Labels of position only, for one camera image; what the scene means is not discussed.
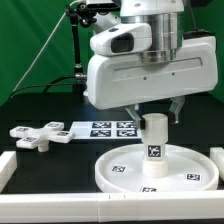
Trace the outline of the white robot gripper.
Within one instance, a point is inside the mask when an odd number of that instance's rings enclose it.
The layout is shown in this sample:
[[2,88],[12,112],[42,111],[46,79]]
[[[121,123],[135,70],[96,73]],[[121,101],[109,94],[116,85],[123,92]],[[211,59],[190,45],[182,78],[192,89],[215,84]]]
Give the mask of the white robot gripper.
[[87,72],[91,104],[98,109],[126,106],[139,130],[144,129],[144,119],[137,113],[138,103],[173,97],[168,115],[172,124],[178,124],[184,95],[210,91],[217,82],[216,38],[213,36],[185,40],[176,58],[164,63],[144,64],[138,54],[95,55]]

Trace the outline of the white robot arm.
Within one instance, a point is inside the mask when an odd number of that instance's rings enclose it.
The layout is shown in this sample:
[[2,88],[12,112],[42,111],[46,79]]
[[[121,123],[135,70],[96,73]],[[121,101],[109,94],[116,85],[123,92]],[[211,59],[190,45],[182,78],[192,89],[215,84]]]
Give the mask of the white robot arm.
[[113,0],[121,21],[90,40],[88,98],[98,109],[125,107],[141,130],[139,103],[171,99],[174,121],[189,94],[210,91],[218,82],[216,38],[183,35],[185,0]]

